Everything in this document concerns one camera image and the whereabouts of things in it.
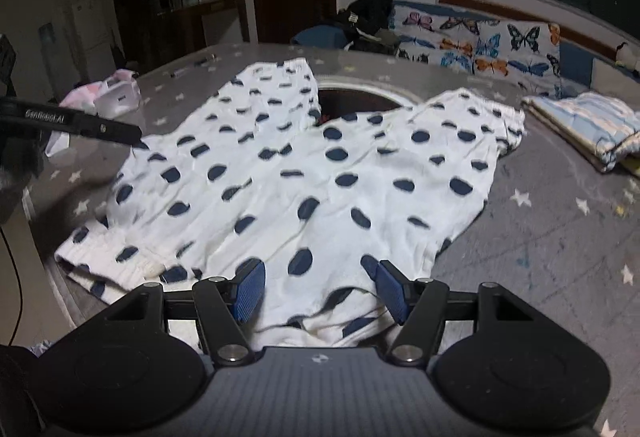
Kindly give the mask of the white navy polka dot garment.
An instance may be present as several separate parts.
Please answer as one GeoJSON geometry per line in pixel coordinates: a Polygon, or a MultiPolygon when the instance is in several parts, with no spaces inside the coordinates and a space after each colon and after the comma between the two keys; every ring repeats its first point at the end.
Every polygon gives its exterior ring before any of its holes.
{"type": "Polygon", "coordinates": [[[257,62],[134,148],[103,217],[55,256],[105,303],[145,282],[184,290],[259,261],[250,344],[354,346],[393,324],[376,264],[428,277],[484,209],[524,120],[460,88],[322,122],[306,60],[257,62]]]}

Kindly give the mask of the black pen on table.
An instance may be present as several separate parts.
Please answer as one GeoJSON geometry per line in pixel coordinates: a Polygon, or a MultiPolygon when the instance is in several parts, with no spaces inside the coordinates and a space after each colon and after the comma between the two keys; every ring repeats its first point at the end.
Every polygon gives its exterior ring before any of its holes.
{"type": "Polygon", "coordinates": [[[195,69],[208,67],[209,64],[211,64],[216,60],[217,60],[216,55],[207,56],[207,57],[195,60],[192,62],[192,64],[188,64],[187,66],[171,71],[169,73],[169,76],[171,77],[171,79],[179,79],[181,78],[181,76],[186,75],[195,69]]]}

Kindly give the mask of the dark wooden side table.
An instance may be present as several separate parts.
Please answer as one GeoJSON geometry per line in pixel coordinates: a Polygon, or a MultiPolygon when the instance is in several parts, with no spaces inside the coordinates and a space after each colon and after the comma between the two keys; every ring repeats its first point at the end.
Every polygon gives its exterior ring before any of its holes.
{"type": "Polygon", "coordinates": [[[246,0],[215,0],[166,12],[157,46],[167,60],[220,43],[249,43],[246,0]]]}

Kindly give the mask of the round induction cooker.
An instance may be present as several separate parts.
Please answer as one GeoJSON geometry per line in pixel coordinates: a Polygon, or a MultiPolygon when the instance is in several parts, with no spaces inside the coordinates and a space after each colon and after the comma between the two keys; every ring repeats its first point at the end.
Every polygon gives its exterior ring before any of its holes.
{"type": "Polygon", "coordinates": [[[321,116],[318,124],[359,112],[386,112],[400,107],[386,97],[347,88],[325,88],[318,93],[321,116]]]}

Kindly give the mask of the folded blue striped blanket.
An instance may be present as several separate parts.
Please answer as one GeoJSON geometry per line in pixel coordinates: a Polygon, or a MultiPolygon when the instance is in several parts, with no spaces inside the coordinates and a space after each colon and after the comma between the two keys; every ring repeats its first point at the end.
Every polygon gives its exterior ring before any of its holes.
{"type": "Polygon", "coordinates": [[[623,164],[639,174],[639,112],[624,101],[587,92],[563,99],[527,96],[523,106],[599,172],[607,173],[623,164]]]}

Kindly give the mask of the butterfly pattern pillow left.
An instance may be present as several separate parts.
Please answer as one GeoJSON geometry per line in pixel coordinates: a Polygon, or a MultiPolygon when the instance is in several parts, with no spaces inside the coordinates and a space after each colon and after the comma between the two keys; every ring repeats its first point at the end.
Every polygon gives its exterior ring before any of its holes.
{"type": "Polygon", "coordinates": [[[388,23],[399,40],[397,58],[470,74],[474,73],[480,27],[498,24],[499,20],[436,15],[398,4],[394,6],[388,23]]]}

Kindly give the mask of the butterfly pattern pillow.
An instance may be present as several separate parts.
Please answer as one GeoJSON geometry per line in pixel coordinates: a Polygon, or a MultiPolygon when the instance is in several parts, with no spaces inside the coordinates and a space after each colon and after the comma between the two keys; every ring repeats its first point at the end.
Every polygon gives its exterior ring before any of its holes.
{"type": "Polygon", "coordinates": [[[561,29],[553,22],[477,23],[474,72],[505,80],[526,93],[550,95],[561,85],[561,29]]]}
{"type": "Polygon", "coordinates": [[[398,4],[394,6],[388,23],[399,40],[397,58],[470,74],[474,73],[480,27],[498,24],[499,20],[436,15],[398,4]]]}

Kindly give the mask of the butterfly pattern pillow right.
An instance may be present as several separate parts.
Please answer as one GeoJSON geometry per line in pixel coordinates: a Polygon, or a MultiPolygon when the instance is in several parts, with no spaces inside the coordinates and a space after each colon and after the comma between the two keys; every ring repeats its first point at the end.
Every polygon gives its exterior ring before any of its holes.
{"type": "Polygon", "coordinates": [[[474,72],[505,80],[526,93],[550,95],[561,85],[561,29],[553,22],[477,23],[474,72]]]}

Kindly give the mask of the black bag on sofa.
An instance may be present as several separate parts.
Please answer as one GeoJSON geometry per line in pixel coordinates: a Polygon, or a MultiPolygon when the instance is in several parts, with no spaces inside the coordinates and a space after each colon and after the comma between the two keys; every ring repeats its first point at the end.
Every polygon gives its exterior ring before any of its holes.
{"type": "Polygon", "coordinates": [[[400,39],[390,30],[394,0],[357,0],[341,9],[336,24],[347,40],[346,49],[392,56],[400,39]]]}

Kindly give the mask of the blue sofa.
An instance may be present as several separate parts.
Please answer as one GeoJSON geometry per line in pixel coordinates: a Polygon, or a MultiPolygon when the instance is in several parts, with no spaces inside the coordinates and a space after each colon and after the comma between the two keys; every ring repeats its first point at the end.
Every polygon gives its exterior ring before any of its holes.
{"type": "MultiPolygon", "coordinates": [[[[394,1],[394,4],[407,5],[432,16],[464,17],[477,20],[490,19],[490,15],[450,5],[409,1],[394,1]]],[[[326,22],[298,32],[292,37],[290,43],[327,49],[344,48],[348,44],[348,36],[345,31],[349,28],[349,17],[351,15],[352,13],[347,8],[340,9],[335,16],[326,20],[326,22]]],[[[599,60],[606,66],[612,67],[617,73],[620,73],[624,83],[639,83],[639,74],[637,72],[616,66],[611,59],[602,57],[598,53],[593,53],[568,38],[562,38],[560,41],[560,53],[562,78],[569,79],[576,84],[593,87],[592,67],[594,60],[599,60]]]]}

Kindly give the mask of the plush penguin toy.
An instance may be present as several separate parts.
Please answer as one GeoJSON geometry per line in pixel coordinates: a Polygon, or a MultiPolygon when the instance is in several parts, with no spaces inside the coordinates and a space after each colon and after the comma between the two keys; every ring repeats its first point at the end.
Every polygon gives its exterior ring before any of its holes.
{"type": "Polygon", "coordinates": [[[640,71],[639,56],[631,49],[630,45],[627,42],[623,42],[622,44],[618,45],[616,47],[615,53],[615,63],[619,67],[623,67],[631,72],[640,71]]]}

